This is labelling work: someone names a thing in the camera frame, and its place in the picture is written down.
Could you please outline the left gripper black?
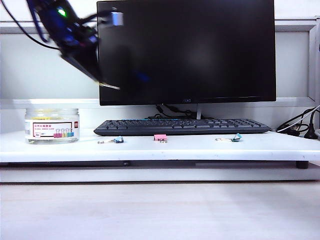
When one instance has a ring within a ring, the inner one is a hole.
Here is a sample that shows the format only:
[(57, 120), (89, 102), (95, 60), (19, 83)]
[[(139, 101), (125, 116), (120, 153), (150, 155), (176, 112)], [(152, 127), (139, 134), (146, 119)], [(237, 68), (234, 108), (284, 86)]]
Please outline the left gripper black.
[(95, 82), (103, 77), (98, 63), (97, 31), (89, 26), (63, 22), (49, 23), (49, 36), (58, 46), (60, 57)]

